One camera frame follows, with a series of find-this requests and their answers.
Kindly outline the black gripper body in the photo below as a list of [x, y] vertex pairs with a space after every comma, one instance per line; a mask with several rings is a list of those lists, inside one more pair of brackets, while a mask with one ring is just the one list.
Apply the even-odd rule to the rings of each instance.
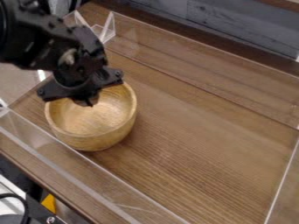
[[85, 101], [98, 94], [102, 88], [121, 85], [124, 73], [120, 69], [104, 66], [88, 79], [74, 87], [62, 86], [56, 80], [49, 80], [37, 88], [36, 94], [45, 101], [50, 102], [61, 98]]

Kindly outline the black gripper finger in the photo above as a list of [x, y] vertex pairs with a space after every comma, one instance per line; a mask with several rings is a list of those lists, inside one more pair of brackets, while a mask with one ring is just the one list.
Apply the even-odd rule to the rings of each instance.
[[81, 107], [86, 107], [88, 106], [88, 103], [85, 102], [85, 100], [78, 100], [78, 99], [72, 99], [72, 101], [80, 105]]
[[100, 92], [96, 91], [92, 96], [88, 98], [88, 105], [93, 107], [98, 103]]

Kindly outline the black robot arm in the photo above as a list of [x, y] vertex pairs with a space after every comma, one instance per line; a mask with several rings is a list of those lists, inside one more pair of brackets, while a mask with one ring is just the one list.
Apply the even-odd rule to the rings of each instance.
[[46, 102], [69, 98], [90, 107], [100, 91], [122, 83], [96, 34], [66, 26], [42, 0], [0, 0], [0, 62], [52, 73], [36, 91]]

